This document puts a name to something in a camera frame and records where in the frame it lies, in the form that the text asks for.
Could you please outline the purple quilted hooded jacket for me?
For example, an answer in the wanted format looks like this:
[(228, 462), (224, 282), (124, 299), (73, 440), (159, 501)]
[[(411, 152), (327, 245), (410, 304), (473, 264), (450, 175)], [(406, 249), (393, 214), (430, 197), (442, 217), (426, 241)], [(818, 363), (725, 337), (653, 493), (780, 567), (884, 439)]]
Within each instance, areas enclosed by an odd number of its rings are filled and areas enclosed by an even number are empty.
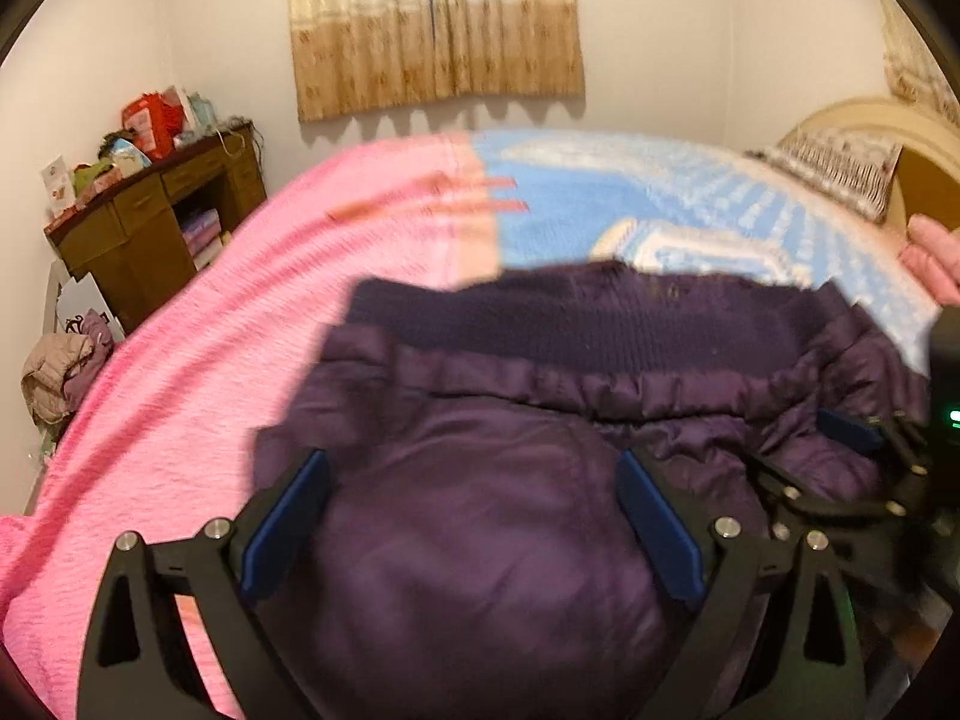
[(325, 717), (626, 717), (686, 616), (617, 504), (619, 456), (643, 447), (756, 535), (744, 455), (822, 496), (877, 493), (820, 408), (929, 411), (924, 377), (829, 284), (616, 263), (452, 293), (363, 281), (256, 437), (257, 486), (309, 449), (337, 485), (263, 625)]

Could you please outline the folded pink floral blanket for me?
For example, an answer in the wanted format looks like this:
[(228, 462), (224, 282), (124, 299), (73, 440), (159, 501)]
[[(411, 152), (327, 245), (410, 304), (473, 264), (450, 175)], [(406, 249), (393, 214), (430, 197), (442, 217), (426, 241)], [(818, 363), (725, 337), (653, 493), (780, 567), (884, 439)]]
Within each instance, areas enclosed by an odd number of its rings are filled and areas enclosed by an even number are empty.
[(929, 216), (911, 215), (907, 243), (898, 260), (939, 305), (960, 302), (958, 231), (949, 231)]

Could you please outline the pink and blue bedspread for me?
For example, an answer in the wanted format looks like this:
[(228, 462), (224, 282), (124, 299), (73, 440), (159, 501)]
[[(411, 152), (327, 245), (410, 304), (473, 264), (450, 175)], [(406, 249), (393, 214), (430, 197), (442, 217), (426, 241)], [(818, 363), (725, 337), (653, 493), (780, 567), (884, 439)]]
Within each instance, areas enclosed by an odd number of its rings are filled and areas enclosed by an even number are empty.
[(252, 434), (277, 419), (368, 275), (455, 288), (505, 268), (619, 257), (651, 271), (835, 283), (913, 366), (935, 302), (900, 239), (727, 149), (501, 130), (357, 146), (303, 172), (119, 346), (2, 522), (2, 640), (59, 718), (112, 541), (181, 538), (238, 511)]

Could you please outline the grey patterned pillow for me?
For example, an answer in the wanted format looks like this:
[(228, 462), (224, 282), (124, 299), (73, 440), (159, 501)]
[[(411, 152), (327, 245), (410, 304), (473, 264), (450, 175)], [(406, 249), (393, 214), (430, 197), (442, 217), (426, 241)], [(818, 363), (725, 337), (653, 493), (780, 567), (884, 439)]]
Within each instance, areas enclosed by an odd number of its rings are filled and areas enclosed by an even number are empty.
[(777, 145), (748, 151), (748, 156), (863, 220), (882, 224), (889, 214), (901, 151), (901, 143), (861, 130), (796, 128)]

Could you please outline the beige right window curtain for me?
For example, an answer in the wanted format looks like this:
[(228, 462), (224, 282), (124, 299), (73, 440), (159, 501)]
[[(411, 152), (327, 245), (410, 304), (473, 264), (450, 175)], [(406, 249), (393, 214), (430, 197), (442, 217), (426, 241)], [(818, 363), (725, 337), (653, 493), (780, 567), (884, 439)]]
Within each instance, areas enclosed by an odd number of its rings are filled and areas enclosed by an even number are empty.
[(882, 11), (885, 76), (893, 96), (958, 125), (958, 99), (934, 54), (896, 0), (878, 0)]

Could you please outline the beige window curtain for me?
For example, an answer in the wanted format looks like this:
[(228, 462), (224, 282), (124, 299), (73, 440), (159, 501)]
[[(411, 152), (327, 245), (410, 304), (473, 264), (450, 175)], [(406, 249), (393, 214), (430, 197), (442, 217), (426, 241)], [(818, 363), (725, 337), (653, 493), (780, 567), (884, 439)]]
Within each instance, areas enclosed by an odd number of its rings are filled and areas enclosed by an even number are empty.
[(454, 98), (579, 98), (578, 0), (288, 0), (305, 124)]
[(958, 99), (934, 54), (896, 0), (878, 0), (882, 11), (885, 76), (893, 96), (958, 125)]

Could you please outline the dark wooden desk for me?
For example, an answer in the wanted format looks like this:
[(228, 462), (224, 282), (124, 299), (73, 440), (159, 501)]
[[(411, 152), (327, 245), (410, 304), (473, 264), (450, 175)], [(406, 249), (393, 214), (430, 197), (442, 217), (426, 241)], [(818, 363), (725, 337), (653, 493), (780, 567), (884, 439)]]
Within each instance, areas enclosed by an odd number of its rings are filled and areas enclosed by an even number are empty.
[(130, 333), (197, 275), (181, 229), (192, 211), (213, 208), (233, 232), (265, 199), (259, 132), (242, 119), (106, 188), (44, 234), (73, 278), (94, 278)]

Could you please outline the white greeting card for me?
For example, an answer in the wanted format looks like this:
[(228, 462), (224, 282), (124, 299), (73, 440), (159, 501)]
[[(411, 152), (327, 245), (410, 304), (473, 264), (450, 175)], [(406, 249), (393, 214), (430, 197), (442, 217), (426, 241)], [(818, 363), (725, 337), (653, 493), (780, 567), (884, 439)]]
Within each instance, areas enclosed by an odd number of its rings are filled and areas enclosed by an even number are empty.
[(47, 204), (50, 214), (59, 216), (75, 205), (75, 187), (73, 174), (65, 163), (64, 156), (57, 156), (55, 160), (41, 171), (44, 188), (47, 193)]

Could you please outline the red gift bag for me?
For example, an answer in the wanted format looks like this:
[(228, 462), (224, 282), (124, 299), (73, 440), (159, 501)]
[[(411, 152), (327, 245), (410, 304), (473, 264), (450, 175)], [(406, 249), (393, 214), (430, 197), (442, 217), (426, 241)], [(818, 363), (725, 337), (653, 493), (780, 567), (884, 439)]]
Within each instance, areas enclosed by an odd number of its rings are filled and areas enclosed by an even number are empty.
[(142, 94), (122, 109), (121, 124), (151, 161), (166, 160), (176, 149), (174, 138), (182, 132), (184, 111), (160, 93)]

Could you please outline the beige centre window curtain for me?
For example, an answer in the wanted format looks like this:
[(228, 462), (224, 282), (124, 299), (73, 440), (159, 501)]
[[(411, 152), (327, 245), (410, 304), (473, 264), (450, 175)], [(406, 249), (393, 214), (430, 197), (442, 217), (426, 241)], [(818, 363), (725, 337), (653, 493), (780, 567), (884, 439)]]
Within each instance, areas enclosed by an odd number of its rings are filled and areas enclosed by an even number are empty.
[(579, 98), (578, 0), (288, 0), (305, 124), (454, 98)]

